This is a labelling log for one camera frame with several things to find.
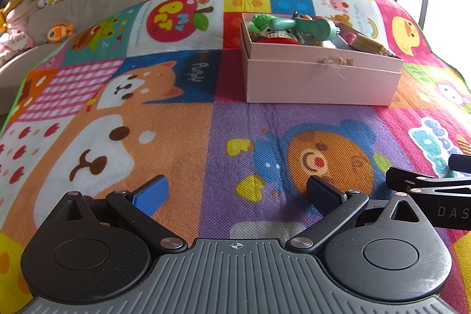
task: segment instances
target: bed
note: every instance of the bed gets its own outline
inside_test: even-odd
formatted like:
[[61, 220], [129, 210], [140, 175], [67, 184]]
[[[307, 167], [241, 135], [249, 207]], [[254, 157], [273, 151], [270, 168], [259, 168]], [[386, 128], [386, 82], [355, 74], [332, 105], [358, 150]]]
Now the bed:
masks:
[[[327, 16], [404, 60], [389, 108], [246, 104], [242, 12]], [[437, 177], [471, 154], [471, 94], [390, 0], [149, 0], [79, 32], [28, 73], [0, 139], [0, 312], [30, 299], [20, 257], [71, 190], [103, 198], [158, 174], [154, 219], [196, 237], [287, 240], [321, 218], [316, 174], [388, 199], [391, 166]], [[468, 312], [471, 237], [437, 229], [454, 266], [442, 297]]]

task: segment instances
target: blue gripper pad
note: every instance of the blue gripper pad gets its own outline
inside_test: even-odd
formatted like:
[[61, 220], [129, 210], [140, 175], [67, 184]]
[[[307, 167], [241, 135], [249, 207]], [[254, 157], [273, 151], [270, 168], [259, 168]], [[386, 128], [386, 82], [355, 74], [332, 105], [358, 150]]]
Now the blue gripper pad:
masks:
[[169, 198], [169, 181], [165, 176], [156, 176], [131, 192], [128, 198], [137, 209], [152, 217]]

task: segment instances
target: twine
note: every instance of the twine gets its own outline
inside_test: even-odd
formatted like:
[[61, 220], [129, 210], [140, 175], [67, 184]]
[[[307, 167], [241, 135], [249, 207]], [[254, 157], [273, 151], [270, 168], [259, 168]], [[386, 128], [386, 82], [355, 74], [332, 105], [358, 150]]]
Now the twine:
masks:
[[325, 58], [324, 60], [322, 60], [322, 63], [327, 64], [330, 67], [332, 67], [334, 69], [334, 71], [343, 80], [345, 80], [345, 78], [337, 71], [337, 69], [340, 68], [340, 66], [345, 66], [347, 64], [347, 61], [345, 59], [343, 59], [342, 57], [337, 56], [337, 55], [332, 55], [329, 58]]

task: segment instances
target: orange fish plush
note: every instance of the orange fish plush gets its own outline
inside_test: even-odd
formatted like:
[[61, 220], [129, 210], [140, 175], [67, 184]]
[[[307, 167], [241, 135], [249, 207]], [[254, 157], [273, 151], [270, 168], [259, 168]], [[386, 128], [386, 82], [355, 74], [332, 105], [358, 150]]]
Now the orange fish plush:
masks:
[[48, 40], [50, 43], [59, 43], [64, 37], [74, 34], [73, 25], [66, 26], [64, 23], [53, 25], [48, 32]]

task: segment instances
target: blue polka dot square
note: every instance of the blue polka dot square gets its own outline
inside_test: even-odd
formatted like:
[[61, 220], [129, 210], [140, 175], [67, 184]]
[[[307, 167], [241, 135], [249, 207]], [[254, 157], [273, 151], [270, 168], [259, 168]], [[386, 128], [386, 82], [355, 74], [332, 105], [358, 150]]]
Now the blue polka dot square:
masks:
[[270, 0], [272, 14], [291, 15], [295, 11], [300, 14], [315, 15], [312, 0]]

